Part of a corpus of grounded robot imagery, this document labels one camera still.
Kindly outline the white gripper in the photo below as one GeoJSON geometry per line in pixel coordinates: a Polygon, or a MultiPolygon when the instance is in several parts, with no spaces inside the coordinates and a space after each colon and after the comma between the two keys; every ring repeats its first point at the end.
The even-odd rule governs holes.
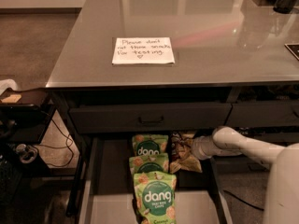
{"type": "MultiPolygon", "coordinates": [[[[193,139],[196,132],[183,133],[184,139],[193,139]]],[[[207,160],[214,156],[228,157],[228,156],[239,156],[240,152],[234,150],[225,150],[217,147],[210,136],[200,136],[192,140],[191,151],[193,156],[198,160],[207,160]]]]}

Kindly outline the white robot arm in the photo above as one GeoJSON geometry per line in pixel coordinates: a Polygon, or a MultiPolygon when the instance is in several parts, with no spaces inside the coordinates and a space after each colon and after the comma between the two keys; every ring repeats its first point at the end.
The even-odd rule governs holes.
{"type": "Polygon", "coordinates": [[[220,126],[212,135],[193,138],[191,153],[198,160],[243,154],[270,173],[263,224],[299,224],[299,144],[287,147],[246,137],[220,126]]]}

